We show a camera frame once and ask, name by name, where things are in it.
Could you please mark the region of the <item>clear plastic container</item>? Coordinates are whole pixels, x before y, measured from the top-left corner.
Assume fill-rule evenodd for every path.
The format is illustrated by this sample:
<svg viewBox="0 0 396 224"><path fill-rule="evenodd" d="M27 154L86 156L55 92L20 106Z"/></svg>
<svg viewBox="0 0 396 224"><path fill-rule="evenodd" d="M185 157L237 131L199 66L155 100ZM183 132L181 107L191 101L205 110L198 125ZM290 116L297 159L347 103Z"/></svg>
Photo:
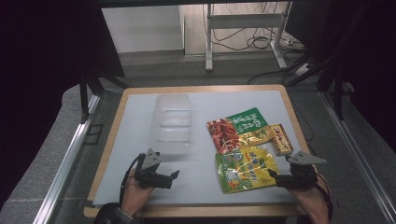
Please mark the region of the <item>clear plastic container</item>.
<svg viewBox="0 0 396 224"><path fill-rule="evenodd" d="M150 148L163 154L185 154L191 146L191 114L187 93L158 95L148 139Z"/></svg>

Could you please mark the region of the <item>white metal stand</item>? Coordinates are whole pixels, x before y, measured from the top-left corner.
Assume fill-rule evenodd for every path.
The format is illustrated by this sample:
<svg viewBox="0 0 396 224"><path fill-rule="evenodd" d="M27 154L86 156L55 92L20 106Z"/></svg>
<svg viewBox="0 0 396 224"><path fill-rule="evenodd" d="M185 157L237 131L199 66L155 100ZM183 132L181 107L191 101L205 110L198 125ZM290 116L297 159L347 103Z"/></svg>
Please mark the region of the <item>white metal stand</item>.
<svg viewBox="0 0 396 224"><path fill-rule="evenodd" d="M244 28L275 28L276 35L269 42L272 52L281 70L287 68L286 62L280 52L280 39L284 32L288 14L290 12L291 1L288 1L281 12L278 13L253 13L253 14L214 14L213 4L206 5L205 26L206 26L206 46L205 46L205 70L213 70L213 50L212 38L213 30L218 29L244 29Z"/></svg>

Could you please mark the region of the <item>black floor bracket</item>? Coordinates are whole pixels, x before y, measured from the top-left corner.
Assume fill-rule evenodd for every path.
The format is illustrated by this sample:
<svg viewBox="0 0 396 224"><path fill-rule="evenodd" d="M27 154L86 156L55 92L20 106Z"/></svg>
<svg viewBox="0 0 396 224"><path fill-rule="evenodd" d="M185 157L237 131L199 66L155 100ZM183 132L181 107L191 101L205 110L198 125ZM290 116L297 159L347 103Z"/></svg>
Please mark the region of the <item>black floor bracket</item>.
<svg viewBox="0 0 396 224"><path fill-rule="evenodd" d="M100 136L102 134L103 127L104 127L103 124L91 125L85 135L83 144L88 145L88 146L97 145L100 140Z"/></svg>

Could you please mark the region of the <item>person's right hand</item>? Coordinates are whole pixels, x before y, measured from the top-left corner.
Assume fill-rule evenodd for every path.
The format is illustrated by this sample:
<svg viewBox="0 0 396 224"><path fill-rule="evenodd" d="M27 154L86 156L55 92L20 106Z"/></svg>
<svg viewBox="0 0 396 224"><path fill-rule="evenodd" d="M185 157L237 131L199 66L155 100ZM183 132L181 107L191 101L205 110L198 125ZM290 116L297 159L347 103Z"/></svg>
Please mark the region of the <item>person's right hand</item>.
<svg viewBox="0 0 396 224"><path fill-rule="evenodd" d="M289 192L296 198L297 204L312 224L331 224L325 197L318 189L289 189Z"/></svg>

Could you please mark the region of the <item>white table mat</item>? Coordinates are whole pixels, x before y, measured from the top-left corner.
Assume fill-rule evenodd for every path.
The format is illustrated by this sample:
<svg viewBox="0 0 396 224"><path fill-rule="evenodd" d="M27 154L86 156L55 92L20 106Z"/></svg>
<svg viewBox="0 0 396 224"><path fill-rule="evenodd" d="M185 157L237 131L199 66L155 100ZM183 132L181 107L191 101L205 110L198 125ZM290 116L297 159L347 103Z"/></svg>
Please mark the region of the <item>white table mat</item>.
<svg viewBox="0 0 396 224"><path fill-rule="evenodd" d="M158 95L126 95L120 126L106 171L98 187L93 203L115 203L120 197L120 184L132 161L138 154L151 148L149 131ZM293 196L285 189L268 187L231 194L220 189L215 164L216 148L206 128L213 119L256 107L270 124L282 124L292 146L300 150L290 115L280 91L218 91L191 92L192 104L191 141L188 148L159 149L163 162L158 172L170 175L179 171L170 189L155 189L149 199L150 205L172 204L266 204L293 203Z"/></svg>

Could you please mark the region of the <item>person's left hand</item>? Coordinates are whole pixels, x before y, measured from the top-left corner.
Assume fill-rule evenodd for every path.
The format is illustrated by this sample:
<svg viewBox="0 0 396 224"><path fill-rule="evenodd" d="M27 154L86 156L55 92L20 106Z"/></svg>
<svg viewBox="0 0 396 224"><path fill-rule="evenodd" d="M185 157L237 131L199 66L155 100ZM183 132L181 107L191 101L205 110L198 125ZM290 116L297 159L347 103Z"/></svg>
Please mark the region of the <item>person's left hand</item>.
<svg viewBox="0 0 396 224"><path fill-rule="evenodd" d="M130 217L133 217L145 206L154 191L154 188L140 188L134 179L134 171L135 168L128 174L121 203L121 210Z"/></svg>

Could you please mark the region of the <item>black curtain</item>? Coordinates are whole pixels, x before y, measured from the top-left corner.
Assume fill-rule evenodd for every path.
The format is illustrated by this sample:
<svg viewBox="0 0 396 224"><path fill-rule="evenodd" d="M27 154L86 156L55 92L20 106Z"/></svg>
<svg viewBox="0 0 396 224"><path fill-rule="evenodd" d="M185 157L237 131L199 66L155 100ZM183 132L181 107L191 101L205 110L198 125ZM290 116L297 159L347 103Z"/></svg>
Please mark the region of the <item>black curtain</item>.
<svg viewBox="0 0 396 224"><path fill-rule="evenodd" d="M396 0L294 0L286 32L324 65L317 88L352 86L352 103L396 152Z"/></svg>
<svg viewBox="0 0 396 224"><path fill-rule="evenodd" d="M0 209L64 93L85 76L122 74L99 0L0 0Z"/></svg>

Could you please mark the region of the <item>yellow green spout pouch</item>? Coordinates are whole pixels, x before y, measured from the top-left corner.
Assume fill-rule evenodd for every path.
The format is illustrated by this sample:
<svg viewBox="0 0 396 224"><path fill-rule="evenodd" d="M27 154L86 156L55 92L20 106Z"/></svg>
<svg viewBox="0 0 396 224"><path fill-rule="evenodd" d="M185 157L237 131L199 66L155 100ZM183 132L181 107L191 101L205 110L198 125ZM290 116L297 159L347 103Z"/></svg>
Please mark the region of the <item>yellow green spout pouch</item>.
<svg viewBox="0 0 396 224"><path fill-rule="evenodd" d="M272 187L269 170L278 172L275 158L260 147L243 147L215 155L219 184L225 194Z"/></svg>

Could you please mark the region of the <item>small yellow red packet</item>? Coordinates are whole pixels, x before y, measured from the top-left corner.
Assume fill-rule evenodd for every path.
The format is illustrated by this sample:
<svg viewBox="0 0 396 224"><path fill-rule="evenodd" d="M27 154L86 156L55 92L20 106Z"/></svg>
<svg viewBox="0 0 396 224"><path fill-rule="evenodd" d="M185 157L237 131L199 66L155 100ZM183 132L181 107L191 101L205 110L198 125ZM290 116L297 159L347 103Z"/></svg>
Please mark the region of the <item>small yellow red packet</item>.
<svg viewBox="0 0 396 224"><path fill-rule="evenodd" d="M275 124L271 126L274 132L274 138L272 143L277 156L290 155L293 151L292 144L281 124Z"/></svg>

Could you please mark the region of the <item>white power strip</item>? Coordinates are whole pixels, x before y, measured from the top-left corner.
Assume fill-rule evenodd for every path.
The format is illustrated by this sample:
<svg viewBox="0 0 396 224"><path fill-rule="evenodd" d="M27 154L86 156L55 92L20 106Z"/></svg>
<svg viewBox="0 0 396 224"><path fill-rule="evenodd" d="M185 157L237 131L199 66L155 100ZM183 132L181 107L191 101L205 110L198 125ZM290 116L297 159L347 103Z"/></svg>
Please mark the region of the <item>white power strip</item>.
<svg viewBox="0 0 396 224"><path fill-rule="evenodd" d="M310 68L312 67L312 65L310 63L304 63L300 68L298 68L294 74L299 77L302 74L304 74L305 72L307 72Z"/></svg>

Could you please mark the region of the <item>black tripod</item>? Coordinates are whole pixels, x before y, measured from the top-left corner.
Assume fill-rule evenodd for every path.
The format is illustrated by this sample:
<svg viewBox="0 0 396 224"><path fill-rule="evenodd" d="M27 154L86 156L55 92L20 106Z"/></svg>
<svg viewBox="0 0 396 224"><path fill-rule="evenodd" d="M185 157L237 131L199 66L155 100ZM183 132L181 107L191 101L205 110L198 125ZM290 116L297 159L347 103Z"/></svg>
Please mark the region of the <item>black tripod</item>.
<svg viewBox="0 0 396 224"><path fill-rule="evenodd" d="M100 96L104 92L104 87L100 81L100 77L103 77L104 79L121 87L124 90L129 88L129 85L124 83L123 81L117 79L116 77L106 75L105 73L102 72L95 71L92 74L83 73L80 76L80 82L79 82L81 124L85 123L90 116L88 90L91 90L91 92L95 96Z"/></svg>
<svg viewBox="0 0 396 224"><path fill-rule="evenodd" d="M316 84L317 90L326 91L332 84L334 85L332 102L333 111L340 120L343 120L344 116L342 113L342 97L344 95L344 78L339 71L341 53L342 51L340 49L335 49L325 61L319 63L313 68L309 68L299 77L289 81L286 86L295 86L303 80L312 77L317 73L321 73Z"/></svg>

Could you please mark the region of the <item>green and red food packet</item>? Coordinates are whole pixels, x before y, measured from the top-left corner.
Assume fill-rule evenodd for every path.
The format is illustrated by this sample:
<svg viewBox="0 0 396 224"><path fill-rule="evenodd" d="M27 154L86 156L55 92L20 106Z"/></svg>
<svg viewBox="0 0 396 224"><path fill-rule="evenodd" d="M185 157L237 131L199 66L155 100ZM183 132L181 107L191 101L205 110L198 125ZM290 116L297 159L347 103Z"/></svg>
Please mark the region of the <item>green and red food packet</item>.
<svg viewBox="0 0 396 224"><path fill-rule="evenodd" d="M227 118L211 120L206 128L219 154L257 146L275 137L274 131L257 107Z"/></svg>

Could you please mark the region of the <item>aluminium rail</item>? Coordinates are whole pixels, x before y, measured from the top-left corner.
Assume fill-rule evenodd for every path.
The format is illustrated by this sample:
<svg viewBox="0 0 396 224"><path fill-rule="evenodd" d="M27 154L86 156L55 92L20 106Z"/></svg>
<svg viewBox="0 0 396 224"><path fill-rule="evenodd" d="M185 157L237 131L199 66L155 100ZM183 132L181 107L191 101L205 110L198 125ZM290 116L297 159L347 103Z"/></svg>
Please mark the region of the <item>aluminium rail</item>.
<svg viewBox="0 0 396 224"><path fill-rule="evenodd" d="M348 129L346 123L341 120L337 114L334 112L333 103L331 98L324 92L319 92L323 104L325 105L332 121L340 133L342 139L346 144L346 148L349 151L353 161L357 164L357 167L368 186L369 190L372 192L376 203L379 206L383 216L385 217L388 224L396 224L396 206L389 197L389 194L380 183L376 177L373 169L369 165L368 161L361 152L361 148L358 146L355 138L352 136L350 130Z"/></svg>
<svg viewBox="0 0 396 224"><path fill-rule="evenodd" d="M84 138L92 123L92 117L95 113L96 107L101 100L100 96L93 96L88 103L88 118L85 122L80 123L75 131L73 138L69 144L68 149L64 154L64 158L60 163L60 167L49 187L49 191L41 204L33 224L48 224L58 202L64 184L69 176L78 152L83 144Z"/></svg>

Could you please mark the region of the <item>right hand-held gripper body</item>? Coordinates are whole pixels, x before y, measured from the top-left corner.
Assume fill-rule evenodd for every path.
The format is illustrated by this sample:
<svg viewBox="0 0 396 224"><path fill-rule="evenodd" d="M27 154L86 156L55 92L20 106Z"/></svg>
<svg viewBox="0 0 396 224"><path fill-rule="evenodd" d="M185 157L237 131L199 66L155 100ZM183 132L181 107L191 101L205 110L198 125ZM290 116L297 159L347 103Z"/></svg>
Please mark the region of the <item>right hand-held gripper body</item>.
<svg viewBox="0 0 396 224"><path fill-rule="evenodd" d="M318 181L315 164L327 161L312 154L299 151L288 158L290 163L291 181L289 189L310 189Z"/></svg>

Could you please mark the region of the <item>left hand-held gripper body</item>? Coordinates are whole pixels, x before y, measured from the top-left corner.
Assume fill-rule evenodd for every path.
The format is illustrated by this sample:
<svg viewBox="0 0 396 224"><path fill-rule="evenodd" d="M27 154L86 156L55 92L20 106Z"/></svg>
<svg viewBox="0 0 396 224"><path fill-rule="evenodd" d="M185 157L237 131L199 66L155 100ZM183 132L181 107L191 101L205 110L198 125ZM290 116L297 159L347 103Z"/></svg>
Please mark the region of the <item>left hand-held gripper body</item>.
<svg viewBox="0 0 396 224"><path fill-rule="evenodd" d="M159 152L154 152L151 148L147 153L141 153L138 157L138 164L135 168L134 179L142 189L157 188L161 175L156 173L162 162Z"/></svg>

